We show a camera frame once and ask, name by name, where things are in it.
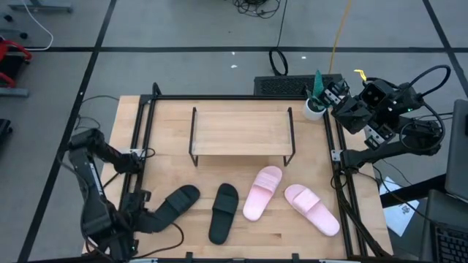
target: slipper strap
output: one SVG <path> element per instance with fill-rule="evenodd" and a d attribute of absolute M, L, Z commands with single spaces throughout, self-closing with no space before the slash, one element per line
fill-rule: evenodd
<path fill-rule="evenodd" d="M 221 210 L 229 214 L 235 214 L 239 201 L 225 194 L 219 194 L 214 200 L 213 210 Z"/>
<path fill-rule="evenodd" d="M 255 178 L 254 184 L 274 193 L 278 182 L 279 180 L 277 177 L 262 172 Z"/>
<path fill-rule="evenodd" d="M 190 198 L 181 189 L 174 191 L 166 197 L 166 200 L 179 214 L 182 214 L 191 205 Z"/>
<path fill-rule="evenodd" d="M 306 214 L 319 201 L 320 198 L 317 195 L 315 195 L 309 189 L 304 189 L 304 191 L 302 191 L 294 198 L 292 201 L 292 206 L 300 213 Z"/>

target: yellow cable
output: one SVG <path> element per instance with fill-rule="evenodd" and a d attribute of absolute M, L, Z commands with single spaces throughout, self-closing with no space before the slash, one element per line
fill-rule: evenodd
<path fill-rule="evenodd" d="M 331 58 L 330 58 L 330 68 L 328 69 L 328 74 L 331 74 L 331 70 L 333 68 L 333 59 L 335 58 L 335 49 L 338 45 L 339 35 L 341 34 L 341 30 L 343 29 L 344 22 L 346 17 L 348 16 L 348 12 L 350 12 L 351 7 L 351 0 L 348 0 L 348 4 L 346 5 L 346 9 L 344 10 L 343 17 L 341 18 L 341 23 L 339 25 L 338 31 L 336 32 L 335 42 L 333 44 L 333 50 L 331 51 Z"/>

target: wooden shelf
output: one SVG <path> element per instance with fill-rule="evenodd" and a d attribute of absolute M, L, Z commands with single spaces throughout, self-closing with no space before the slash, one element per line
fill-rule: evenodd
<path fill-rule="evenodd" d="M 295 151 L 292 118 L 291 110 L 198 112 L 193 108 L 189 153 L 191 156 L 291 156 Z"/>

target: black slipper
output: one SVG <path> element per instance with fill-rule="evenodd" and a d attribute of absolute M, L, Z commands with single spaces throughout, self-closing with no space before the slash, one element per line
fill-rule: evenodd
<path fill-rule="evenodd" d="M 195 186 L 182 186 L 166 197 L 162 205 L 154 211 L 158 219 L 153 232 L 161 232 L 173 223 L 177 217 L 185 213 L 200 198 L 200 191 Z"/>
<path fill-rule="evenodd" d="M 221 245 L 227 239 L 229 230 L 233 225 L 234 214 L 239 203 L 239 195 L 234 186 L 223 183 L 216 194 L 213 204 L 213 216 L 209 238 L 214 244 Z"/>

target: gray floor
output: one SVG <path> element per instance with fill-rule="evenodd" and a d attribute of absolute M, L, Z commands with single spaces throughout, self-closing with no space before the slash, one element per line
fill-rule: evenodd
<path fill-rule="evenodd" d="M 330 47 L 333 44 L 345 0 L 295 0 L 288 3 L 281 45 Z M 76 0 L 72 14 L 34 15 L 53 32 L 54 47 L 93 47 L 110 0 Z M 452 47 L 468 47 L 464 25 L 468 22 L 465 0 L 431 0 Z M 240 15 L 229 0 L 151 1 L 118 0 L 103 47 L 205 47 L 273 46 L 278 41 L 282 6 L 268 20 Z M 48 36 L 26 13 L 12 12 L 2 3 L 0 11 L 15 22 L 0 21 L 0 28 L 20 28 L 30 38 L 26 46 L 44 46 Z M 422 1 L 354 0 L 340 47 L 442 47 Z M 286 53 L 291 75 L 328 70 L 330 53 Z M 13 122 L 14 134 L 0 152 L 0 254 L 3 262 L 15 261 L 34 215 L 39 197 L 61 140 L 76 93 L 82 83 L 91 53 L 35 53 L 34 60 L 18 85 L 30 90 L 27 99 L 0 98 L 0 118 Z M 468 69 L 468 54 L 456 54 Z M 395 83 L 410 81 L 436 64 L 450 64 L 445 53 L 337 53 L 334 72 L 342 73 L 352 86 L 361 89 L 353 72 L 364 69 L 368 76 Z M 212 53 L 100 53 L 85 97 L 149 93 L 158 82 L 164 94 L 252 94 L 255 76 L 272 75 L 266 52 Z M 416 85 L 425 91 L 442 79 L 435 72 Z M 443 89 L 427 97 L 437 112 L 452 110 L 455 99 L 466 99 L 455 73 Z M 81 115 L 96 118 L 108 137 L 116 102 L 95 99 L 86 102 Z M 411 113 L 426 114 L 424 110 Z M 450 132 L 450 121 L 446 122 Z M 436 156 L 399 156 L 388 161 L 412 183 L 445 172 L 448 140 Z M 384 175 L 407 185 L 395 169 L 376 163 Z M 51 259 L 80 254 L 83 244 L 78 217 L 83 201 L 76 179 L 60 171 L 44 221 L 30 259 Z M 399 254 L 418 254 L 418 235 L 423 220 L 415 216 L 403 237 L 392 235 Z"/>

